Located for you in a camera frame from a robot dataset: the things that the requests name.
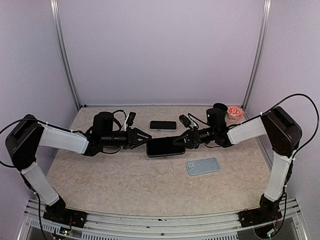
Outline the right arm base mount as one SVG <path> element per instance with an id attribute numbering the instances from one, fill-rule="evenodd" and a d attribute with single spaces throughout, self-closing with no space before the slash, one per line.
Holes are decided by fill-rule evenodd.
<path id="1" fill-rule="evenodd" d="M 238 213 L 242 228 L 260 225 L 282 218 L 279 201 L 272 202 L 264 196 L 260 199 L 259 207 L 245 209 Z"/>

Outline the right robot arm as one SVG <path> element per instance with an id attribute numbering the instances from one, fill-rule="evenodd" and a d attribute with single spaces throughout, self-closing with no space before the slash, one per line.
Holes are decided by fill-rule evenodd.
<path id="1" fill-rule="evenodd" d="M 206 111 L 207 128 L 191 127 L 191 121 L 185 115 L 179 120 L 187 130 L 173 140 L 176 146 L 187 149 L 197 149 L 201 144 L 211 141 L 222 148 L 229 148 L 246 140 L 266 135 L 273 151 L 273 162 L 267 188 L 262 199 L 267 201 L 256 210 L 256 218 L 266 222 L 275 212 L 272 203 L 278 201 L 284 194 L 289 173 L 292 170 L 294 153 L 298 150 L 302 138 L 301 127 L 280 106 L 234 126 L 228 126 L 226 115 L 228 108 L 222 103 L 216 103 Z"/>

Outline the light blue phone case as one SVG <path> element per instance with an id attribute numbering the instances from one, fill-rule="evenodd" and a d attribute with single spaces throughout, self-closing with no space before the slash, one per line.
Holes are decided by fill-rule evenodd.
<path id="1" fill-rule="evenodd" d="M 192 160 L 186 163 L 188 175 L 199 176 L 209 173 L 215 173 L 221 170 L 220 164 L 215 157 Z"/>

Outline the aluminium frame post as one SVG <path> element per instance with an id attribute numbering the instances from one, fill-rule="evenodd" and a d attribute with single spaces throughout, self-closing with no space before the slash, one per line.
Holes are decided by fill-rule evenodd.
<path id="1" fill-rule="evenodd" d="M 63 28 L 60 18 L 60 12 L 59 12 L 59 3 L 57 0 L 50 0 L 50 8 L 51 8 L 51 14 L 53 18 L 53 24 L 55 28 L 55 33 L 57 37 L 58 42 L 58 49 L 61 56 L 67 84 L 71 93 L 71 97 L 73 100 L 73 103 L 75 105 L 75 108 L 77 111 L 79 111 L 82 107 L 81 101 L 79 98 L 79 94 L 72 76 L 72 71 L 70 67 L 70 62 L 68 59 L 67 49 L 64 41 L 64 35 L 63 35 Z"/>
<path id="2" fill-rule="evenodd" d="M 254 85 L 257 79 L 257 74 L 259 71 L 260 61 L 263 55 L 263 49 L 264 49 L 265 39 L 267 35 L 267 30 L 268 30 L 271 6 L 272 6 L 271 0 L 265 0 L 263 2 L 263 11 L 262 11 L 257 47 L 255 50 L 253 65 L 252 65 L 250 76 L 249 76 L 249 82 L 248 82 L 244 99 L 241 105 L 244 111 L 246 111 L 249 106 L 250 99 L 252 97 L 253 90 L 254 90 Z"/>

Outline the front aluminium rail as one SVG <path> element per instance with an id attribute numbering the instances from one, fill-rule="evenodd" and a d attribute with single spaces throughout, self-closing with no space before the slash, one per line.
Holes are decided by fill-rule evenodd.
<path id="1" fill-rule="evenodd" d="M 88 211 L 83 227 L 39 220 L 44 204 L 30 199 L 17 240 L 256 240 L 262 223 L 243 227 L 237 211 L 189 216 L 141 216 Z"/>

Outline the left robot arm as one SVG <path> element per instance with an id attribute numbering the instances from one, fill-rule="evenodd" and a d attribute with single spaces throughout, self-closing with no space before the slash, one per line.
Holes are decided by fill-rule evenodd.
<path id="1" fill-rule="evenodd" d="M 45 151 L 51 154 L 59 150 L 85 157 L 105 154 L 106 148 L 132 150 L 148 143 L 152 136 L 139 128 L 132 127 L 135 112 L 130 112 L 120 123 L 114 112 L 102 111 L 93 117 L 92 125 L 86 131 L 71 130 L 25 115 L 7 126 L 1 132 L 11 129 L 5 138 L 5 147 L 12 164 L 5 167 L 16 169 L 25 184 L 44 201 L 50 214 L 63 223 L 70 218 L 70 211 L 60 194 L 47 180 L 43 171 L 44 162 L 38 160 Z"/>

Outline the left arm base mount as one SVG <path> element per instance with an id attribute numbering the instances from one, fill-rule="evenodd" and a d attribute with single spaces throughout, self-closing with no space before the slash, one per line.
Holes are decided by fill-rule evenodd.
<path id="1" fill-rule="evenodd" d="M 54 223 L 83 229 L 87 215 L 84 211 L 66 208 L 63 204 L 55 203 L 52 206 L 45 206 L 43 218 Z"/>

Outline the dark green mug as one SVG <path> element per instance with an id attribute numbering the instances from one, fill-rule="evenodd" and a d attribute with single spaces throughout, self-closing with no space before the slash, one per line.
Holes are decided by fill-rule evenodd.
<path id="1" fill-rule="evenodd" d="M 220 109 L 223 112 L 227 112 L 228 111 L 228 106 L 223 104 L 223 103 L 220 103 L 220 102 L 215 103 L 213 105 L 213 108 Z"/>

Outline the red white patterned bowl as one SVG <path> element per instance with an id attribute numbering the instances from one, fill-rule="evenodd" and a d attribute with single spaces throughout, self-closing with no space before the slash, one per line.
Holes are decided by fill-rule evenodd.
<path id="1" fill-rule="evenodd" d="M 227 116 L 230 120 L 240 120 L 244 116 L 244 111 L 238 106 L 228 106 Z"/>

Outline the left aluminium frame post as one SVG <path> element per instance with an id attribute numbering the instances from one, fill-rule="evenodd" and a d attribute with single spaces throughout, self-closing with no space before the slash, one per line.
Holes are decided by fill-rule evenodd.
<path id="1" fill-rule="evenodd" d="M 77 111 L 79 111 L 82 107 L 81 101 L 79 98 L 79 94 L 72 76 L 72 71 L 70 67 L 70 62 L 68 59 L 67 49 L 64 41 L 64 35 L 63 35 L 63 28 L 60 18 L 60 12 L 59 12 L 59 3 L 57 0 L 50 0 L 50 8 L 51 8 L 51 14 L 53 18 L 53 24 L 55 28 L 55 33 L 57 37 L 58 42 L 58 49 L 61 56 L 67 84 L 71 93 L 71 97 L 73 100 L 73 103 L 75 105 L 75 108 Z"/>

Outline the right aluminium frame post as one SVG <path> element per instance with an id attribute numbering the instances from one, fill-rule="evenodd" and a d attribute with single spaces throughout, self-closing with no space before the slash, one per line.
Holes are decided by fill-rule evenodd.
<path id="1" fill-rule="evenodd" d="M 254 85 L 257 79 L 257 74 L 259 71 L 260 61 L 263 55 L 263 49 L 264 49 L 265 39 L 267 35 L 267 30 L 268 30 L 271 6 L 272 6 L 271 0 L 265 0 L 263 2 L 263 11 L 262 11 L 257 47 L 255 50 L 253 65 L 252 65 L 250 76 L 249 76 L 249 82 L 248 82 L 244 99 L 241 105 L 244 111 L 246 111 L 249 106 L 250 99 L 252 97 L 253 90 L 254 90 Z"/>

